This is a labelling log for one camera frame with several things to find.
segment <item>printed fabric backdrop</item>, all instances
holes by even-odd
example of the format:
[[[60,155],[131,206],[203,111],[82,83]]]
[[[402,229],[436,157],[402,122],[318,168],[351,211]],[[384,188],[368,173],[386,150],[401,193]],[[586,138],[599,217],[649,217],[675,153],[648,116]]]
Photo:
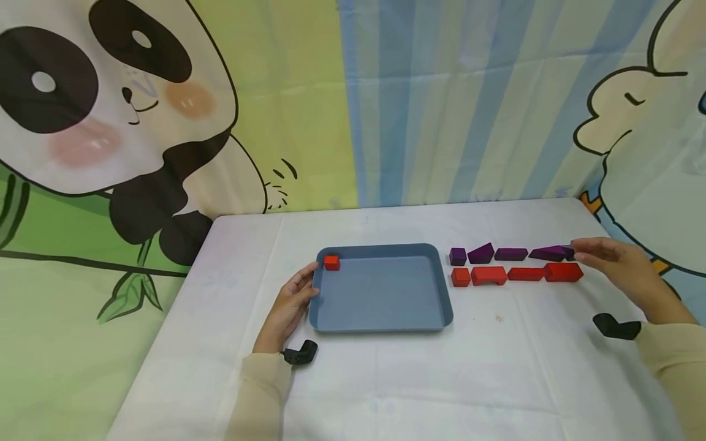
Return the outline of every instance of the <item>printed fabric backdrop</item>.
[[[579,197],[706,321],[706,2],[0,11],[4,439],[105,437],[220,215]]]

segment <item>wooden block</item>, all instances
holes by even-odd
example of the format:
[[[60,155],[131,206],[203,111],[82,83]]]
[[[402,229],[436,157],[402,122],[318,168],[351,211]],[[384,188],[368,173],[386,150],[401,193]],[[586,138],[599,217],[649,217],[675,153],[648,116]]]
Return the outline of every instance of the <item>wooden block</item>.
[[[323,258],[323,266],[329,271],[338,271],[341,268],[341,262],[337,255],[327,255]]]
[[[462,267],[466,265],[466,249],[465,248],[451,248],[448,254],[448,259],[451,265],[455,267]]]
[[[564,254],[566,254],[566,260],[569,262],[573,262],[576,260],[575,257],[573,257],[574,250],[571,245],[562,245],[561,249],[564,250]]]
[[[495,260],[524,260],[527,254],[526,248],[498,248]]]
[[[474,286],[490,283],[504,285],[508,275],[503,267],[475,267],[471,271],[471,281]]]
[[[468,268],[454,268],[451,272],[453,286],[468,286],[471,283],[471,274]]]
[[[548,282],[576,282],[583,277],[583,271],[577,263],[547,263],[544,277]]]
[[[529,254],[533,259],[550,260],[551,262],[561,262],[566,257],[564,249],[560,246],[547,246],[544,248],[535,248]]]
[[[525,280],[538,282],[544,277],[544,268],[511,268],[508,271],[509,280]]]
[[[468,263],[490,263],[493,260],[493,254],[495,254],[493,244],[488,242],[468,253]]]

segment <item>black wrist strap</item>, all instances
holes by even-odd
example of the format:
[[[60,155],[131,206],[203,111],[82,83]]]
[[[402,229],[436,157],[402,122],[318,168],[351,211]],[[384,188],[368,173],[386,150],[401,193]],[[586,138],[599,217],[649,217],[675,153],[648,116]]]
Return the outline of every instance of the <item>black wrist strap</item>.
[[[301,345],[300,350],[285,349],[281,354],[285,356],[285,361],[290,365],[303,366],[313,361],[317,349],[318,345],[316,343],[311,340],[306,340],[304,344]]]
[[[615,317],[608,313],[594,315],[593,323],[601,334],[612,339],[634,340],[642,330],[641,322],[618,323]]]

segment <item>left hand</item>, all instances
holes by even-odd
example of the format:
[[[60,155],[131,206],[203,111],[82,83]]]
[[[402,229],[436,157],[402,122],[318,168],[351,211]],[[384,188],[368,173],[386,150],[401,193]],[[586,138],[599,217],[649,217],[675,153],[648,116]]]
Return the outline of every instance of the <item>left hand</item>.
[[[317,267],[316,262],[308,264],[280,289],[255,341],[253,353],[277,354],[284,349],[285,342],[304,316],[309,301],[318,294],[318,289],[311,287],[313,271]]]

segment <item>hand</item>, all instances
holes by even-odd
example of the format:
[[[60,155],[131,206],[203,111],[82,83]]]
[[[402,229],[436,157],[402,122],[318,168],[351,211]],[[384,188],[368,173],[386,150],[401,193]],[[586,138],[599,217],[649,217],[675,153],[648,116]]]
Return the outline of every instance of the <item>hand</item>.
[[[608,277],[652,323],[696,323],[640,248],[606,237],[571,241],[574,257]]]
[[[311,288],[316,267],[316,262],[308,264],[280,289],[255,341],[254,353],[277,354],[284,349],[285,342],[304,316],[309,300],[318,294],[318,289]]]

